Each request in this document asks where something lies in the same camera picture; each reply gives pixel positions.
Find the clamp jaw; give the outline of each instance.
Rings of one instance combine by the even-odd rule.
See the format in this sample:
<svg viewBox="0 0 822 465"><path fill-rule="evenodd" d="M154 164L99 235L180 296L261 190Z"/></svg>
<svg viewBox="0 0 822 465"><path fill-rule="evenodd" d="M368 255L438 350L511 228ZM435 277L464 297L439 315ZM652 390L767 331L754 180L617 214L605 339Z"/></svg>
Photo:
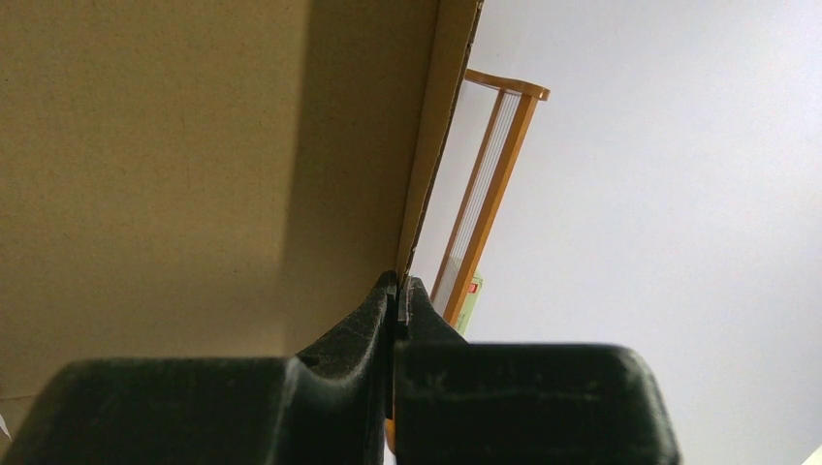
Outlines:
<svg viewBox="0 0 822 465"><path fill-rule="evenodd" d="M400 464L679 463L630 350L467 344L385 272L292 357L70 364L2 464L380 464L385 419Z"/></svg>

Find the cardboard edge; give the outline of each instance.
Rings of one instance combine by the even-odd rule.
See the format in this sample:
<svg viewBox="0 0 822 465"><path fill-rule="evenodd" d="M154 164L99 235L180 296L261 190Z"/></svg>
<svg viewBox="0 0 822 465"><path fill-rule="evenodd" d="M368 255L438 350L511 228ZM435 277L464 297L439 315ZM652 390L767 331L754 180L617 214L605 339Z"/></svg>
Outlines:
<svg viewBox="0 0 822 465"><path fill-rule="evenodd" d="M420 239L433 181L451 130L457 95L468 66L482 7L483 0L442 0L439 5L420 130L396 255L395 269L403 282L408 276Z"/></svg>

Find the beige cardboard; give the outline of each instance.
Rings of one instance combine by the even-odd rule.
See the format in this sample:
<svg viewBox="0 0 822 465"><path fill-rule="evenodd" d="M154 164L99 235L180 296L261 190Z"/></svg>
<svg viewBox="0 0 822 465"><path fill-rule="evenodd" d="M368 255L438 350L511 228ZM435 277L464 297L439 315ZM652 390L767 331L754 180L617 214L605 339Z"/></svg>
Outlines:
<svg viewBox="0 0 822 465"><path fill-rule="evenodd" d="M426 99L396 257L396 269L402 276L408 273L414 258L481 9L482 0L444 0L439 6Z"/></svg>
<svg viewBox="0 0 822 465"><path fill-rule="evenodd" d="M473 5L0 3L0 398L349 313L409 255Z"/></svg>

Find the cardboard box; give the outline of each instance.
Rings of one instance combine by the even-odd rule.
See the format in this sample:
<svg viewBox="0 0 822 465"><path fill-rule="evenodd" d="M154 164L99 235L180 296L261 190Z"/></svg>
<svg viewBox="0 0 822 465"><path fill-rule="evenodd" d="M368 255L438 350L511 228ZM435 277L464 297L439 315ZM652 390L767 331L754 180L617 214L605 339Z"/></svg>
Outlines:
<svg viewBox="0 0 822 465"><path fill-rule="evenodd" d="M286 355L404 272L478 13L0 7L0 399L79 358Z"/></svg>

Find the white wall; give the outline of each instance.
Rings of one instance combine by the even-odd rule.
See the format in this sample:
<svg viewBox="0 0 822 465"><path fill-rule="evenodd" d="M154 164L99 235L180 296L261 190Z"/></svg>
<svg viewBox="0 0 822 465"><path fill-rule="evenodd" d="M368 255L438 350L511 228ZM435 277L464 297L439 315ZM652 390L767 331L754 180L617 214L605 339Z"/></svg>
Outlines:
<svg viewBox="0 0 822 465"><path fill-rule="evenodd" d="M822 2L487 0L469 66L553 93L468 338L627 345L686 463L802 463L822 443ZM429 286L492 99L460 95L412 268Z"/></svg>

